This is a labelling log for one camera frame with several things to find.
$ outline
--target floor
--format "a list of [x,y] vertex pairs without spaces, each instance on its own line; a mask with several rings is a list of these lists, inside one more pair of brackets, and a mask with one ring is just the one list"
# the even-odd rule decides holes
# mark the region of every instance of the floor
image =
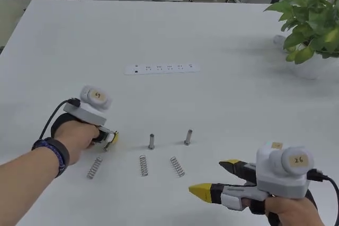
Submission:
[[[20,17],[31,0],[0,0],[0,53],[12,35]],[[194,0],[194,2],[212,2],[212,0]],[[269,3],[270,0],[254,0],[253,3]]]

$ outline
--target spring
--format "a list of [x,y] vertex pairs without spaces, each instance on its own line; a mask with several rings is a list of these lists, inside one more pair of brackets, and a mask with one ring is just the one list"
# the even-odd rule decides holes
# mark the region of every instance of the spring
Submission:
[[184,170],[182,169],[181,165],[178,162],[178,159],[175,156],[171,157],[170,161],[173,165],[173,168],[175,169],[175,171],[179,175],[179,177],[182,177],[183,175],[185,175]]
[[148,168],[147,168],[147,161],[146,161],[146,156],[141,155],[139,157],[140,159],[140,170],[141,170],[141,175],[143,177],[146,177],[148,175]]
[[87,173],[87,178],[92,179],[95,176],[95,173],[98,171],[100,164],[102,163],[102,160],[103,159],[100,156],[96,158],[92,167]]

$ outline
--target power outlet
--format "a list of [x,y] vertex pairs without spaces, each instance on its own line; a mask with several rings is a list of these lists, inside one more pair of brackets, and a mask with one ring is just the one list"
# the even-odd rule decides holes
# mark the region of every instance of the power outlet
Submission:
[[139,74],[173,74],[173,73],[195,73],[200,71],[196,64],[157,64],[157,65],[133,65],[125,69],[126,75]]

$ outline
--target black cable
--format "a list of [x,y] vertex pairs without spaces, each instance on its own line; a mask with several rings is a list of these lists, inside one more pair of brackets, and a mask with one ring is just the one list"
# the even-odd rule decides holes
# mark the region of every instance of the black cable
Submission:
[[46,129],[47,127],[49,126],[49,124],[51,123],[53,117],[55,116],[55,114],[58,112],[58,110],[61,108],[61,106],[63,106],[65,103],[70,103],[76,107],[79,107],[80,106],[80,100],[77,99],[77,98],[71,98],[71,99],[68,99],[68,100],[65,100],[63,102],[61,102],[56,108],[55,110],[53,111],[52,115],[49,117],[49,119],[47,120],[47,123],[44,125],[44,128],[42,129],[42,132],[39,136],[39,140],[42,139],[44,133],[46,132]]
[[324,175],[321,171],[319,171],[317,169],[309,170],[308,173],[307,173],[307,179],[312,180],[312,181],[318,181],[318,182],[322,182],[324,180],[327,180],[333,185],[333,187],[335,189],[335,193],[337,195],[337,210],[338,210],[337,219],[335,221],[334,226],[339,226],[339,188],[338,188],[337,184],[334,182],[333,179]]
[[334,180],[331,179],[330,177],[325,176],[324,180],[329,181],[333,185],[333,187],[335,189],[335,193],[337,195],[338,212],[337,212],[337,220],[335,221],[334,226],[339,226],[339,188],[338,188],[337,184],[334,182]]

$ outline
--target human hand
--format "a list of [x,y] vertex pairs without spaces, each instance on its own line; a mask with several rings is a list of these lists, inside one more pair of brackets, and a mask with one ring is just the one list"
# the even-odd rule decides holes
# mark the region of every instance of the human hand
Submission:
[[[243,204],[249,206],[251,201],[245,199]],[[282,226],[324,226],[317,209],[307,198],[269,197],[265,200],[265,212],[277,214]]]
[[65,145],[69,152],[69,165],[79,161],[82,150],[88,148],[92,139],[99,136],[99,130],[94,125],[69,121],[62,124],[54,137]]

